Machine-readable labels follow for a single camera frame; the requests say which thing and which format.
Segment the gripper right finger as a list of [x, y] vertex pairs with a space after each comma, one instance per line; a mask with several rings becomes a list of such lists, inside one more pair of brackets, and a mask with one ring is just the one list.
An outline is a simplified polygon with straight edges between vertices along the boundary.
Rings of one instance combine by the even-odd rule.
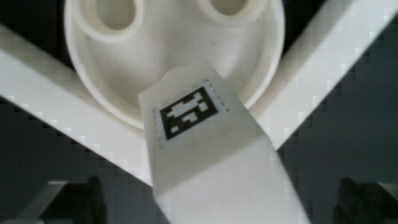
[[334, 224], [398, 224], [398, 183], [341, 179]]

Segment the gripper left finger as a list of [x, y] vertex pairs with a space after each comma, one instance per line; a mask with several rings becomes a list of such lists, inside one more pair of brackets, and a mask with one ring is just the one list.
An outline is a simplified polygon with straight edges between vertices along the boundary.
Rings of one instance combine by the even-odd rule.
[[109, 224], [102, 181], [50, 181], [18, 215], [20, 224]]

